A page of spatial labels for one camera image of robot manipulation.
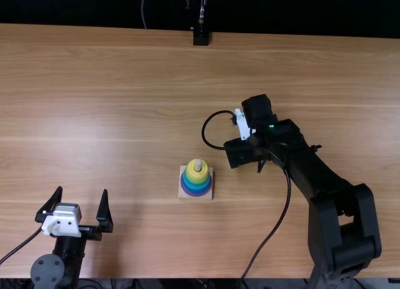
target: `black wire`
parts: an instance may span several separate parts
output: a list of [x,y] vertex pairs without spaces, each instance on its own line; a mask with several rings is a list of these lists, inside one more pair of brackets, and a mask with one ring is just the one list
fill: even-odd
[[82,278],[81,280],[82,281],[92,281],[96,285],[100,286],[100,289],[103,289],[103,286],[98,281],[92,280],[91,278]]
[[201,138],[202,138],[202,140],[204,141],[204,143],[206,143],[211,148],[214,148],[215,150],[225,150],[225,147],[216,146],[216,145],[211,144],[209,141],[207,141],[206,135],[205,135],[206,126],[210,122],[210,120],[213,119],[215,116],[217,116],[219,114],[224,114],[224,113],[231,114],[233,117],[235,117],[235,113],[233,113],[232,111],[228,111],[228,110],[224,109],[222,111],[215,112],[209,118],[207,118],[207,120],[204,122],[204,124],[202,125],[202,128],[201,128]]
[[140,281],[137,280],[137,279],[135,279],[135,280],[136,280],[136,283],[137,283],[137,285],[139,286],[139,288],[140,288],[140,289],[143,289],[143,288],[142,288],[142,285],[140,285]]
[[353,280],[354,280],[362,289],[367,289],[367,288],[365,288],[365,286],[364,286],[359,280],[357,280],[356,278],[353,278]]
[[10,256],[15,254],[17,251],[19,251],[22,247],[27,245],[33,238],[38,236],[38,234],[42,231],[42,226],[37,229],[28,239],[26,239],[24,242],[22,242],[20,245],[15,247],[12,251],[10,251],[7,255],[5,255],[1,260],[0,260],[0,265],[3,264]]
[[245,287],[246,289],[249,289],[248,284],[247,284],[243,279],[241,279],[241,281],[242,281],[242,284],[244,285],[244,287]]
[[83,288],[94,288],[94,289],[98,289],[96,286],[92,286],[92,285],[84,285],[82,287],[79,287],[79,289],[83,289]]
[[285,174],[286,177],[286,182],[287,182],[287,195],[286,195],[286,202],[285,202],[285,206],[282,210],[282,214],[279,217],[277,223],[275,224],[274,228],[271,230],[271,232],[268,234],[268,236],[264,239],[264,241],[261,242],[261,244],[258,246],[256,252],[253,254],[249,265],[247,266],[246,270],[244,271],[241,279],[243,280],[247,273],[249,272],[251,265],[253,265],[253,262],[255,261],[255,259],[257,258],[259,252],[261,251],[261,249],[264,247],[264,245],[268,242],[268,240],[273,236],[273,234],[275,234],[276,230],[279,228],[279,226],[281,225],[283,218],[286,215],[286,212],[288,211],[289,208],[289,204],[290,204],[290,197],[291,197],[291,193],[292,193],[292,185],[290,182],[290,177],[288,174],[288,171],[284,168],[284,164],[283,162],[278,158],[277,155],[275,155],[272,151],[267,150],[265,148],[263,148],[264,151],[268,152],[270,155],[272,155],[274,158],[276,158],[277,162],[281,165],[281,168],[283,170],[283,173]]
[[13,283],[11,283],[11,281],[7,278],[6,279],[6,281],[10,284],[10,286],[13,288],[13,289],[17,289],[14,285],[13,285]]

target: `wood grain surface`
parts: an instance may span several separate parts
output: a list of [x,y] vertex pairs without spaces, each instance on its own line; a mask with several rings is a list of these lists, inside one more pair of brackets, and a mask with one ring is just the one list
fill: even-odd
[[[58,185],[95,223],[104,188],[115,223],[88,242],[82,277],[239,277],[277,221],[279,168],[231,170],[204,120],[266,93],[318,155],[376,199],[383,252],[361,276],[400,275],[400,41],[0,24],[0,255],[38,224]],[[207,136],[238,137],[229,115]],[[215,169],[212,201],[179,200],[180,165]],[[308,205],[297,188],[248,277],[308,277]],[[0,266],[28,277],[55,240],[40,234]]]

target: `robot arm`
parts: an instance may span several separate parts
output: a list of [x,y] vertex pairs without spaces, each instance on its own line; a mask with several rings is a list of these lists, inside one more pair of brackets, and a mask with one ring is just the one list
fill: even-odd
[[[290,119],[278,121],[265,94],[243,101],[239,113],[247,127],[241,121],[241,137],[224,144],[231,168],[264,160],[279,165],[263,150],[280,159],[309,203],[308,247],[314,270],[307,288],[349,288],[348,280],[382,250],[371,190],[365,184],[353,186],[329,169],[316,155],[321,146],[309,146]],[[236,120],[242,118],[236,110]],[[340,215],[352,217],[352,222],[340,225]]]
[[31,268],[35,289],[75,289],[87,240],[101,241],[102,233],[113,232],[113,219],[108,205],[108,193],[102,193],[97,211],[98,226],[80,225],[79,205],[61,203],[63,189],[59,186],[52,197],[36,213],[45,235],[56,238],[51,255],[38,258]]

